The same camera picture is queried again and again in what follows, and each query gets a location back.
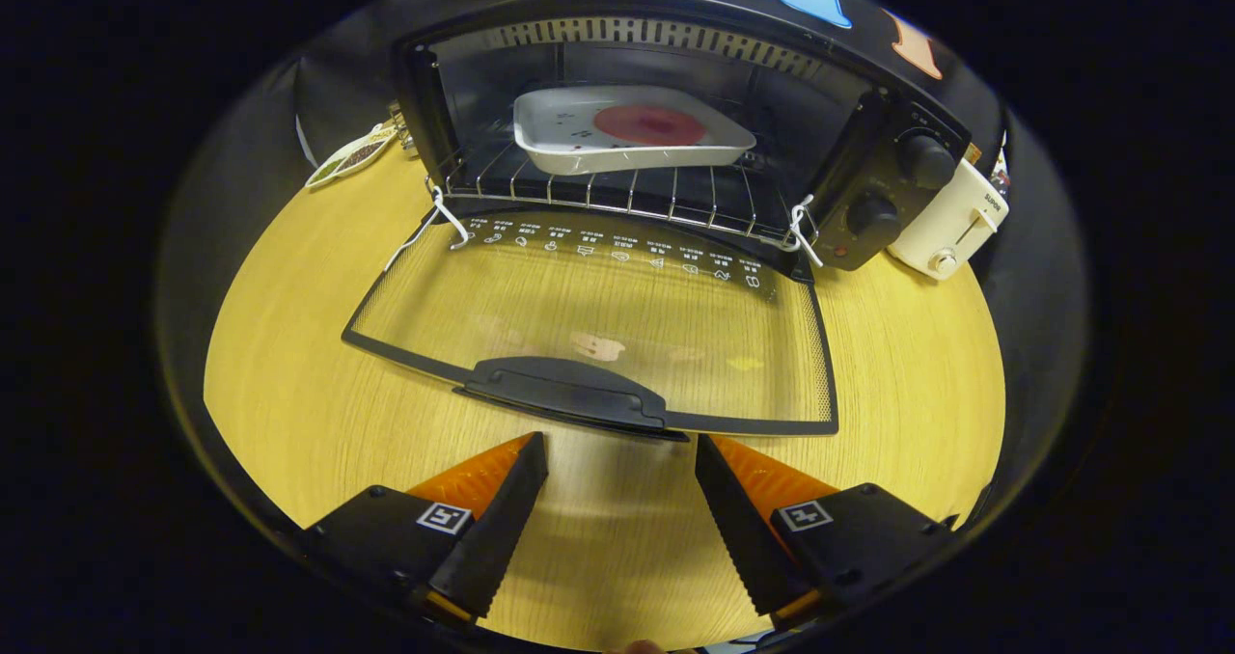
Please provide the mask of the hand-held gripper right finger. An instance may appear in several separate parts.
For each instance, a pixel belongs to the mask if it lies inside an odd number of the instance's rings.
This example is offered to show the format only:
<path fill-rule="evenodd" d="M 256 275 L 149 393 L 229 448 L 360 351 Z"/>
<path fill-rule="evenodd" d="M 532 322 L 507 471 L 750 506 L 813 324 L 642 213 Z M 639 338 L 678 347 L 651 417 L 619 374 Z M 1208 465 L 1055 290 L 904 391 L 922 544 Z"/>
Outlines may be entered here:
<path fill-rule="evenodd" d="M 834 487 L 735 439 L 701 434 L 694 478 L 755 611 L 776 631 L 853 610 L 952 543 L 876 482 Z"/>

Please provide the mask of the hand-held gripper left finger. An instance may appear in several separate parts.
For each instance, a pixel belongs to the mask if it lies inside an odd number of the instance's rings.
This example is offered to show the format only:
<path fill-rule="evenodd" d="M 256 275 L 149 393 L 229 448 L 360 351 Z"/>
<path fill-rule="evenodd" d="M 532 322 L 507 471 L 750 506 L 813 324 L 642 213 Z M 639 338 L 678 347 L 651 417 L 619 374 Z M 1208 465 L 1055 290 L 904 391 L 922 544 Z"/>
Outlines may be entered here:
<path fill-rule="evenodd" d="M 304 557 L 385 610 L 472 626 L 489 615 L 547 478 L 534 431 L 410 490 L 366 487 L 304 531 Z"/>

